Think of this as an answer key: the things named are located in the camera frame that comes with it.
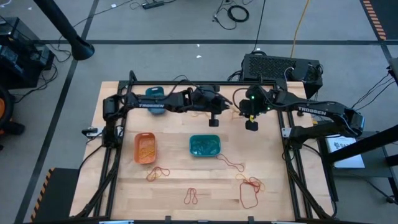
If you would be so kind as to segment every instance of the black pole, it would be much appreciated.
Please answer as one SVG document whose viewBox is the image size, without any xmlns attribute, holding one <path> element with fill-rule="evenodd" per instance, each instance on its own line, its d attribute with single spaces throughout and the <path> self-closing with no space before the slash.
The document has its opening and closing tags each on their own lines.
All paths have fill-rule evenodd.
<svg viewBox="0 0 398 224">
<path fill-rule="evenodd" d="M 54 0 L 34 0 L 52 24 L 58 29 L 72 47 L 72 56 L 75 60 L 86 60 L 94 54 L 94 47 L 85 42 L 69 23 L 67 17 L 57 6 Z"/>
<path fill-rule="evenodd" d="M 386 162 L 387 162 L 388 166 L 390 166 L 390 167 L 398 166 L 398 154 L 396 154 L 394 156 L 387 156 Z"/>
<path fill-rule="evenodd" d="M 376 133 L 370 137 L 364 138 L 354 144 L 346 146 L 340 150 L 327 155 L 327 160 L 330 164 L 347 159 L 362 153 L 377 149 L 379 147 L 398 141 L 398 125 L 386 129 L 382 132 Z"/>
</svg>

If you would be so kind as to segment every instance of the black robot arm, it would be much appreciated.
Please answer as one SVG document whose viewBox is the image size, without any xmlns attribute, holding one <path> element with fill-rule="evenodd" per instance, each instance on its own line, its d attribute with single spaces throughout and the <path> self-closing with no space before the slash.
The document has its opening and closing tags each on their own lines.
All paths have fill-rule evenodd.
<svg viewBox="0 0 398 224">
<path fill-rule="evenodd" d="M 249 118 L 249 121 L 246 122 L 246 129 L 251 131 L 258 129 L 258 124 L 254 121 L 256 116 L 270 110 L 299 111 L 326 116 L 333 120 L 333 122 L 309 128 L 295 126 L 283 129 L 283 137 L 293 147 L 301 148 L 302 144 L 310 138 L 320 138 L 332 134 L 357 137 L 363 132 L 364 117 L 341 103 L 307 100 L 287 91 L 266 91 L 259 85 L 250 86 L 246 91 L 246 98 L 248 100 L 242 100 L 239 103 L 239 109 L 242 116 Z"/>
<path fill-rule="evenodd" d="M 195 90 L 187 88 L 180 92 L 171 92 L 167 96 L 136 95 L 127 91 L 125 95 L 113 95 L 103 100 L 103 118 L 106 126 L 103 129 L 103 144 L 115 147 L 119 144 L 116 121 L 127 116 L 134 108 L 163 108 L 175 113 L 202 111 L 211 113 L 209 126 L 217 127 L 217 114 L 229 109 L 229 99 L 219 94 L 216 85 L 197 86 Z"/>
</svg>

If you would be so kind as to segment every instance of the white paper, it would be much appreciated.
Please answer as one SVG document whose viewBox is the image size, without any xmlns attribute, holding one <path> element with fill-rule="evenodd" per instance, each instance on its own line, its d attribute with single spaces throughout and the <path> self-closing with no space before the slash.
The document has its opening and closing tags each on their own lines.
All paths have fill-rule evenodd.
<svg viewBox="0 0 398 224">
<path fill-rule="evenodd" d="M 343 147 L 349 146 L 356 142 L 355 138 L 346 138 L 340 136 L 337 138 L 326 138 L 326 145 L 328 146 L 329 152 L 335 152 L 342 149 Z M 336 168 L 365 168 L 363 164 L 362 156 L 356 155 L 342 161 L 335 162 Z"/>
</svg>

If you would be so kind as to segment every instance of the yellow cable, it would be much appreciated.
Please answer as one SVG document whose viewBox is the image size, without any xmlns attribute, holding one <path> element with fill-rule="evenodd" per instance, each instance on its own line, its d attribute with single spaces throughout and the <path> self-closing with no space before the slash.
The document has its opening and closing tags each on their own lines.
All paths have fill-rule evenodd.
<svg viewBox="0 0 398 224">
<path fill-rule="evenodd" d="M 305 11 L 307 10 L 307 6 L 308 6 L 309 3 L 310 3 L 310 0 L 307 0 L 307 2 L 305 3 L 305 7 L 304 7 L 303 14 L 301 14 L 300 21 L 298 22 L 298 25 L 297 25 L 297 28 L 296 28 L 296 32 L 294 32 L 293 46 L 292 46 L 292 52 L 290 53 L 290 58 L 293 57 L 294 47 L 295 47 L 295 45 L 296 45 L 297 31 L 299 31 L 301 21 L 302 21 L 303 18 L 304 18 L 304 14 L 305 14 Z"/>
</svg>

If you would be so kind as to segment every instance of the wooden table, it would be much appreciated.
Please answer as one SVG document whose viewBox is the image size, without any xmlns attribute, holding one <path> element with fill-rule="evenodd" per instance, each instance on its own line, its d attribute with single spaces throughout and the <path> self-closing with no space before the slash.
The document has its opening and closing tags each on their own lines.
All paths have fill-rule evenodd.
<svg viewBox="0 0 398 224">
<path fill-rule="evenodd" d="M 103 82 L 93 119 L 93 126 L 102 127 L 102 100 L 117 91 L 118 82 Z M 289 91 L 305 98 L 302 83 L 288 83 Z M 144 94 L 151 86 L 133 86 L 137 94 Z M 220 93 L 232 99 L 233 91 L 243 86 L 220 86 Z M 164 86 L 168 93 L 172 86 Z M 186 89 L 178 86 L 175 91 Z M 236 102 L 244 98 L 245 91 L 236 94 Z M 292 200 L 285 161 L 281 154 L 282 138 L 276 111 L 262 114 L 256 119 L 259 130 L 245 130 L 246 119 L 233 115 L 232 110 L 218 116 L 220 126 L 208 126 L 208 114 L 171 113 L 152 116 L 148 110 L 131 110 L 127 117 L 126 130 L 119 166 L 118 181 L 111 218 L 130 220 L 247 220 L 254 216 L 261 220 L 294 220 Z M 296 125 L 312 126 L 309 114 L 297 117 Z M 157 160 L 154 164 L 140 165 L 134 162 L 134 136 L 137 133 L 152 132 L 157 141 Z M 214 157 L 197 158 L 189 153 L 189 138 L 194 134 L 217 134 L 221 139 L 221 152 L 232 162 L 246 166 L 246 177 L 257 177 L 266 186 L 258 193 L 259 204 L 244 209 L 239 201 L 238 171 Z M 314 139 L 307 144 L 317 148 Z M 100 139 L 90 142 L 85 157 L 101 144 Z M 90 200 L 100 179 L 105 149 L 89 158 L 83 166 L 70 215 L 76 215 Z M 305 147 L 301 150 L 307 186 L 317 202 L 329 214 L 333 213 L 330 196 L 320 158 Z M 146 176 L 154 166 L 170 169 L 168 177 L 148 182 Z M 187 189 L 197 189 L 198 203 L 184 204 Z M 297 188 L 300 213 L 305 216 L 302 194 Z M 104 193 L 101 214 L 104 214 L 108 193 Z M 243 201 L 248 207 L 256 201 L 253 188 L 243 185 Z"/>
</svg>

